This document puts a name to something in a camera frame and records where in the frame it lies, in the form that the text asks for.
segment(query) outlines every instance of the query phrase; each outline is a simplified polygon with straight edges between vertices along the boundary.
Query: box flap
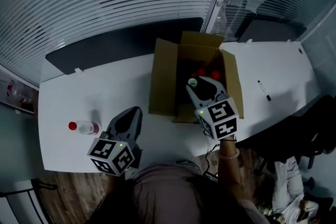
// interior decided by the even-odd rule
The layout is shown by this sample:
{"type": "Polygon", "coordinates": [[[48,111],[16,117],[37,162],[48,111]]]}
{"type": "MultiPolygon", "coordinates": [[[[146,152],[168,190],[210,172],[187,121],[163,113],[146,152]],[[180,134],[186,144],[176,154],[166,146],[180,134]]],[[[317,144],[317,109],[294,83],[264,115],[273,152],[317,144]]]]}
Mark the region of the box flap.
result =
{"type": "Polygon", "coordinates": [[[178,45],[156,39],[149,113],[174,115],[178,45]]]}
{"type": "Polygon", "coordinates": [[[181,44],[194,44],[214,48],[218,48],[223,42],[224,37],[191,31],[184,31],[181,38],[181,44]]]}
{"type": "Polygon", "coordinates": [[[244,118],[244,106],[243,106],[243,94],[242,87],[239,81],[239,74],[237,68],[236,57],[222,50],[224,65],[225,65],[225,77],[226,77],[226,90],[230,97],[235,101],[236,108],[238,110],[239,118],[244,118]]]}

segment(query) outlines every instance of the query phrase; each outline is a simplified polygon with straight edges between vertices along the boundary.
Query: person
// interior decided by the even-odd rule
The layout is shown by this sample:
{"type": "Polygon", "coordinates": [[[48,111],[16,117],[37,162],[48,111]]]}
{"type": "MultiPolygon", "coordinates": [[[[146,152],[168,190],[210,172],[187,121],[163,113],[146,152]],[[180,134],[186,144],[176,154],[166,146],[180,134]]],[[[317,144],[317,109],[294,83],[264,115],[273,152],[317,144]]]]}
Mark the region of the person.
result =
{"type": "Polygon", "coordinates": [[[88,223],[269,223],[245,199],[238,155],[232,137],[221,141],[218,183],[190,161],[150,166],[128,180],[111,177],[88,223]]]}
{"type": "Polygon", "coordinates": [[[280,214],[280,223],[296,224],[316,222],[319,205],[304,200],[303,182],[295,157],[275,162],[276,179],[272,198],[275,214],[280,214]]]}

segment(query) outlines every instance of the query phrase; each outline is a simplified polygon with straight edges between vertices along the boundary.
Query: white cloth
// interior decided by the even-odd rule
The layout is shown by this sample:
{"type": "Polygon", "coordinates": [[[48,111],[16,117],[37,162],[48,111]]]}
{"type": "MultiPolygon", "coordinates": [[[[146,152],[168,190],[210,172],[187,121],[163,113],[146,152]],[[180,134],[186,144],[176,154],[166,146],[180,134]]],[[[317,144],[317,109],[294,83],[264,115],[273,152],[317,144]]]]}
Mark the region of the white cloth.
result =
{"type": "Polygon", "coordinates": [[[308,223],[309,219],[316,215],[319,205],[308,201],[305,208],[305,211],[309,213],[308,218],[297,222],[304,192],[302,177],[295,158],[289,158],[285,164],[275,162],[275,170],[276,181],[272,200],[274,213],[282,214],[286,224],[308,223]]]}

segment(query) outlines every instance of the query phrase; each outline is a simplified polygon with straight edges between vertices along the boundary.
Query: red object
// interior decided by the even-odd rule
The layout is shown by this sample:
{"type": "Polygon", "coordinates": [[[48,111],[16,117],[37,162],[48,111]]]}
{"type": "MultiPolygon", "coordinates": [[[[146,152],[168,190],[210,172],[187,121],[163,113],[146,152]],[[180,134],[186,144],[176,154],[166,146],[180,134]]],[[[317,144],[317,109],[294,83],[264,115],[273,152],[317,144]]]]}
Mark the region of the red object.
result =
{"type": "Polygon", "coordinates": [[[197,76],[205,77],[205,76],[206,76],[206,73],[205,73],[204,68],[198,68],[198,70],[196,71],[196,75],[197,75],[197,76]]]}
{"type": "Polygon", "coordinates": [[[212,79],[215,79],[215,80],[219,80],[220,75],[221,75],[221,74],[220,74],[217,70],[214,70],[214,71],[212,71],[212,73],[211,73],[211,78],[212,78],[212,79]]]}
{"type": "Polygon", "coordinates": [[[77,129],[77,124],[73,121],[70,122],[69,123],[69,129],[74,131],[75,129],[77,129]]]}

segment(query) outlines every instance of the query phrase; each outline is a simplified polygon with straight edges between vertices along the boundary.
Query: cardboard box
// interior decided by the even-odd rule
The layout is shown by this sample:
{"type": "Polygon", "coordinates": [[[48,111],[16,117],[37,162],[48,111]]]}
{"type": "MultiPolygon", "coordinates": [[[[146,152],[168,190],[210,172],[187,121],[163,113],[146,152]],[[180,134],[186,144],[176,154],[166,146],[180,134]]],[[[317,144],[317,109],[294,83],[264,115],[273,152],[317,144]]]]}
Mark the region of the cardboard box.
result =
{"type": "Polygon", "coordinates": [[[198,68],[218,70],[228,95],[234,99],[239,117],[244,118],[243,95],[236,58],[219,50],[224,38],[183,32],[181,43],[157,39],[155,45],[149,113],[174,116],[175,122],[195,122],[195,108],[185,90],[198,68]]]}

